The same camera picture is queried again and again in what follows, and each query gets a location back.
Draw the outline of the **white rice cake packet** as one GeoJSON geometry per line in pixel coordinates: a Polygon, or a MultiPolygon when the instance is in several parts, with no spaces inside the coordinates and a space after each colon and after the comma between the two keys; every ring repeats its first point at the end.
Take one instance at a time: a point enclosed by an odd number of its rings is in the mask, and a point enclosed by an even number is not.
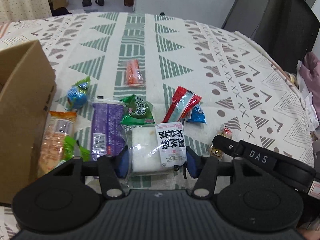
{"type": "Polygon", "coordinates": [[[121,128],[129,150],[128,177],[167,174],[187,163],[180,121],[121,128]]]}

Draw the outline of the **blue snack packet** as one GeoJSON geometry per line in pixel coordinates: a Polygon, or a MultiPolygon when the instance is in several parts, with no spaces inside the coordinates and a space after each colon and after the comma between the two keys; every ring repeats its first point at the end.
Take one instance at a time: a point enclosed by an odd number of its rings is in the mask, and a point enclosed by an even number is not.
{"type": "Polygon", "coordinates": [[[203,109],[201,108],[200,104],[197,104],[193,107],[190,114],[187,117],[187,122],[191,123],[206,123],[206,117],[203,109]]]}

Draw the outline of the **purple snack packet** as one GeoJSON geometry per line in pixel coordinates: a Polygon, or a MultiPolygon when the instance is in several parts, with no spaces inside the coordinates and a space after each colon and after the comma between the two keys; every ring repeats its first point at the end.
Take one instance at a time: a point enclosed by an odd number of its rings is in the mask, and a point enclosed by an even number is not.
{"type": "Polygon", "coordinates": [[[103,155],[117,156],[125,147],[125,140],[118,131],[124,106],[110,101],[93,103],[91,125],[91,156],[97,160],[103,155]]]}

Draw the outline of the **red light-blue snack packet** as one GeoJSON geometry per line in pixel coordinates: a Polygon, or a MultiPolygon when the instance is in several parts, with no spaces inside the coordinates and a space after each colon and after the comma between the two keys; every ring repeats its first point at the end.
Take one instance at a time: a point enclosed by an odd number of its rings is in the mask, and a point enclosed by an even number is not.
{"type": "Polygon", "coordinates": [[[185,116],[198,104],[202,97],[191,90],[178,86],[172,96],[171,105],[163,119],[163,123],[177,122],[185,116]]]}

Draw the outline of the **orange biscuit packet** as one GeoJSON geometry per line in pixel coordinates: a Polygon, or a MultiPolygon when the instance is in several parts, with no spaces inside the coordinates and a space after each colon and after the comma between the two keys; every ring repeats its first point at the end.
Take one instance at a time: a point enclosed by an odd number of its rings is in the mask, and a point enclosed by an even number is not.
{"type": "Polygon", "coordinates": [[[66,136],[72,136],[74,133],[76,116],[75,112],[49,112],[38,160],[38,178],[56,168],[62,161],[63,143],[66,136]]]}

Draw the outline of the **small yellow candy packet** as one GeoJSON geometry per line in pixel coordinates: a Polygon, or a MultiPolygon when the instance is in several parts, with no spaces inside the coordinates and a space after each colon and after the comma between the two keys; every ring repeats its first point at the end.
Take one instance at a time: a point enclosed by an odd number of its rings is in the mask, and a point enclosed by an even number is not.
{"type": "Polygon", "coordinates": [[[227,126],[222,126],[207,149],[209,155],[222,160],[224,155],[223,148],[227,145],[228,139],[232,140],[232,130],[227,126]]]}

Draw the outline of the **bright green snack packet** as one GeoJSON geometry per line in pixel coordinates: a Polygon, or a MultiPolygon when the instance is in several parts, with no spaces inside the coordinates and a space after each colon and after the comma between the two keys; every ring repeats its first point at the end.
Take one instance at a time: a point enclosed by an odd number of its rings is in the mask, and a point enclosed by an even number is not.
{"type": "Polygon", "coordinates": [[[74,157],[81,157],[83,161],[91,161],[91,152],[79,145],[79,141],[70,136],[66,136],[63,141],[62,160],[68,161],[74,157]]]}

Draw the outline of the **blue green candy packet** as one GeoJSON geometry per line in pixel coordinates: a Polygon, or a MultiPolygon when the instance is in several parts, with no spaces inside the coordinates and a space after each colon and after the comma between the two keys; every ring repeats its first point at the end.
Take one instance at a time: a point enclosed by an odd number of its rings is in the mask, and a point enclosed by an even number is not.
{"type": "Polygon", "coordinates": [[[67,91],[67,109],[69,111],[80,109],[88,100],[88,89],[91,83],[89,76],[79,80],[67,91]]]}

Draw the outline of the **orange snack packet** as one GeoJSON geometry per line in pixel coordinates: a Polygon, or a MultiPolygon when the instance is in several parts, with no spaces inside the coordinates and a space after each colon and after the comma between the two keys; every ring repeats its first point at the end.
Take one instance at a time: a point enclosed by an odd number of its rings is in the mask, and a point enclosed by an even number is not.
{"type": "Polygon", "coordinates": [[[145,85],[144,77],[137,59],[127,61],[124,84],[130,87],[140,87],[145,85]]]}

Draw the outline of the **pink cloth pile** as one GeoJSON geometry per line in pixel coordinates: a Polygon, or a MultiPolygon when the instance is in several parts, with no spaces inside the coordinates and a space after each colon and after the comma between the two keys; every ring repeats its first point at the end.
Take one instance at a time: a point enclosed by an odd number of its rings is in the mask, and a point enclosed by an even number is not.
{"type": "Polygon", "coordinates": [[[309,52],[297,64],[298,84],[306,103],[311,130],[319,129],[319,58],[309,52]]]}

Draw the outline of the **brown cardboard box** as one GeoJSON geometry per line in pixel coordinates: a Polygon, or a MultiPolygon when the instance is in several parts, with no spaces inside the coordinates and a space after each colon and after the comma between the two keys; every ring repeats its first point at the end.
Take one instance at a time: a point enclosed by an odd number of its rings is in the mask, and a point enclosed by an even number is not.
{"type": "Polygon", "coordinates": [[[38,40],[1,50],[1,203],[37,177],[55,73],[38,40]]]}

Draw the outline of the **right black slipper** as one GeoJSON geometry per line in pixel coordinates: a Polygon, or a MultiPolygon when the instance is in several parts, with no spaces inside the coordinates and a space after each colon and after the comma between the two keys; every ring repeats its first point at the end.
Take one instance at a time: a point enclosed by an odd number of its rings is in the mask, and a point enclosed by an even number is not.
{"type": "Polygon", "coordinates": [[[95,3],[98,5],[98,6],[104,6],[105,5],[105,0],[95,0],[95,3]]]}

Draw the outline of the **black slipper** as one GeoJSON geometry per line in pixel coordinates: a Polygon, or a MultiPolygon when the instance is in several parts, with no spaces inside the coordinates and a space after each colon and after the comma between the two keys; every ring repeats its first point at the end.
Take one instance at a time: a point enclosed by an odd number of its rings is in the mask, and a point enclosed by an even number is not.
{"type": "Polygon", "coordinates": [[[91,0],[82,0],[82,6],[83,7],[90,7],[92,5],[91,0]]]}
{"type": "Polygon", "coordinates": [[[105,5],[105,0],[95,0],[95,3],[98,5],[98,6],[104,6],[105,5]]]}

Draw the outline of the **left black slipper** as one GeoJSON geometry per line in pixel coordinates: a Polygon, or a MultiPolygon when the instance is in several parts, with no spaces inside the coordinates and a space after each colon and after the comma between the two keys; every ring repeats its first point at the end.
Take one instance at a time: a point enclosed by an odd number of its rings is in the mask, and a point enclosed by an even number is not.
{"type": "Polygon", "coordinates": [[[83,7],[90,7],[92,5],[91,0],[82,0],[82,6],[83,7]]]}

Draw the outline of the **small cardboard box on floor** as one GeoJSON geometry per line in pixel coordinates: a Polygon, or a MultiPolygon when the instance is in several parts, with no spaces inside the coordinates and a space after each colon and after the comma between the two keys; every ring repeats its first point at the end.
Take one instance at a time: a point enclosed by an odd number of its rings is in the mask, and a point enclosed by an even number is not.
{"type": "Polygon", "coordinates": [[[69,3],[68,0],[52,0],[53,9],[66,8],[69,3]]]}

